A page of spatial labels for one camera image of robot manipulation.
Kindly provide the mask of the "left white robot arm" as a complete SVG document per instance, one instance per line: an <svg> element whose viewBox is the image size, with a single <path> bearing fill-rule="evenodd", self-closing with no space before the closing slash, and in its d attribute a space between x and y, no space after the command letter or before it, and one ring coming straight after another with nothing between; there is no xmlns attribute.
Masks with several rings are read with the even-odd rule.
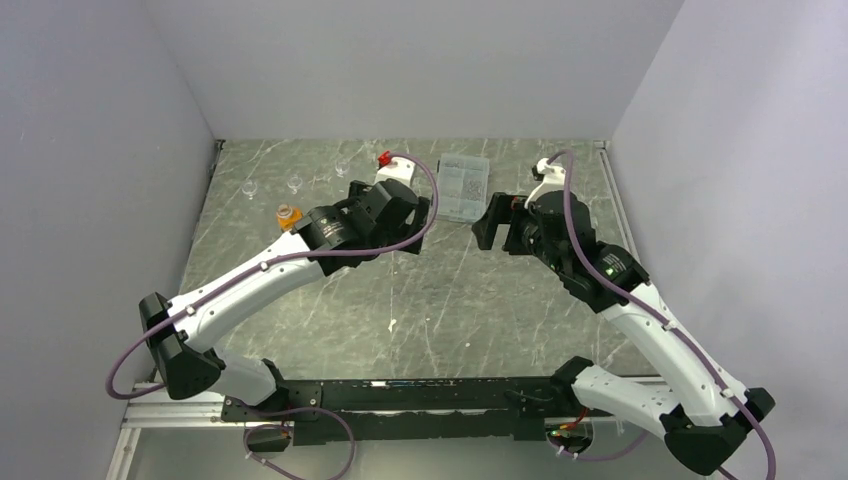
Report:
<svg viewBox="0 0 848 480"><path fill-rule="evenodd" d="M238 398L264 420L287 406L282 374L269 360L215 348L241 322L278 298L336 271L355 268L389 246L417 254L430 201L393 179L354 181L346 199L309 210L250 260L209 284L139 304L147 347L173 400L206 391Z"/></svg>

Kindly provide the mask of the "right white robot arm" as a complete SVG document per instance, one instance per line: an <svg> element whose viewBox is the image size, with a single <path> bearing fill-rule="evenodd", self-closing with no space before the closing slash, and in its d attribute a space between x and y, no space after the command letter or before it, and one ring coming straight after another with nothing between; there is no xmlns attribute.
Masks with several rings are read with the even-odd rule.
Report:
<svg viewBox="0 0 848 480"><path fill-rule="evenodd" d="M649 388L574 357L551 378L557 411L602 410L663 440L683 466L703 476L721 471L754 425L774 408L761 387L746 387L707 355L670 312L647 271L624 248L596 237L588 207L560 190L535 200L497 192L472 231L492 248L508 226L503 251L532 255L571 296L622 332L665 382Z"/></svg>

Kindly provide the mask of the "orange juice bottle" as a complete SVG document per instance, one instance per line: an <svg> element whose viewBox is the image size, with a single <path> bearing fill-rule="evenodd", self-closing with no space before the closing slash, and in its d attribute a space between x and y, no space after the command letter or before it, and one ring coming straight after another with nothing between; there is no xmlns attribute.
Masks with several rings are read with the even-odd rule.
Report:
<svg viewBox="0 0 848 480"><path fill-rule="evenodd" d="M277 223L283 232L291 230L303 218L302 210L290 204L280 204L275 215Z"/></svg>

